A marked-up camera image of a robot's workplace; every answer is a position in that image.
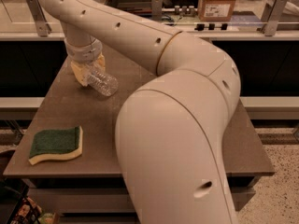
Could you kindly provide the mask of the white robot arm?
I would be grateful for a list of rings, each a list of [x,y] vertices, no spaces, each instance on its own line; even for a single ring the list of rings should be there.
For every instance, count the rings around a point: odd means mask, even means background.
[[[141,224],[238,224],[222,157],[240,95],[232,58],[176,27],[93,0],[39,0],[156,78],[123,104],[115,146]]]

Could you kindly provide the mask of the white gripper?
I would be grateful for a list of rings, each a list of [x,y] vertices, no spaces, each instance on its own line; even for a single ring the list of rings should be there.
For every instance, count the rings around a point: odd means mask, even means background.
[[[90,74],[89,66],[85,63],[93,62],[93,67],[96,71],[106,72],[105,56],[101,54],[102,43],[95,39],[92,43],[85,46],[71,45],[67,39],[64,40],[68,56],[73,60],[71,68],[78,83],[87,87],[88,77]]]

